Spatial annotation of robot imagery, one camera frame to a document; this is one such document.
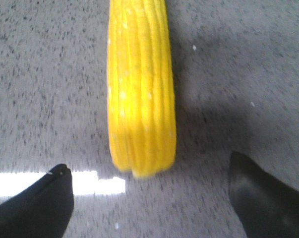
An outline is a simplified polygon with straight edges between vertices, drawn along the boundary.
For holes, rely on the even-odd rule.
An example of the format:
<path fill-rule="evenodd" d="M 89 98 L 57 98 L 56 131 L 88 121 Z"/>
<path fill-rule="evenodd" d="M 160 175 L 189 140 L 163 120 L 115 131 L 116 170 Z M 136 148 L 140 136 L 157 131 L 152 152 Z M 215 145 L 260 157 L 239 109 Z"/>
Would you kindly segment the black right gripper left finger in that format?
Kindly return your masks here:
<path fill-rule="evenodd" d="M 58 164 L 0 205 L 0 238 L 61 238 L 73 210 L 71 170 Z"/>

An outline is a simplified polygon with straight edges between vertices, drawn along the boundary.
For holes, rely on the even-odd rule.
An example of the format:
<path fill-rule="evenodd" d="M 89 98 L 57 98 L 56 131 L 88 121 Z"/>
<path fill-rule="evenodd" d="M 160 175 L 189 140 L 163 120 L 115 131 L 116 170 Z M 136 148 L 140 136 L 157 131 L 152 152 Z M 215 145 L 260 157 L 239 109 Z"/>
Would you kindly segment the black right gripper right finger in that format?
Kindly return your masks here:
<path fill-rule="evenodd" d="M 299 238 L 299 191 L 233 151 L 229 197 L 249 238 Z"/>

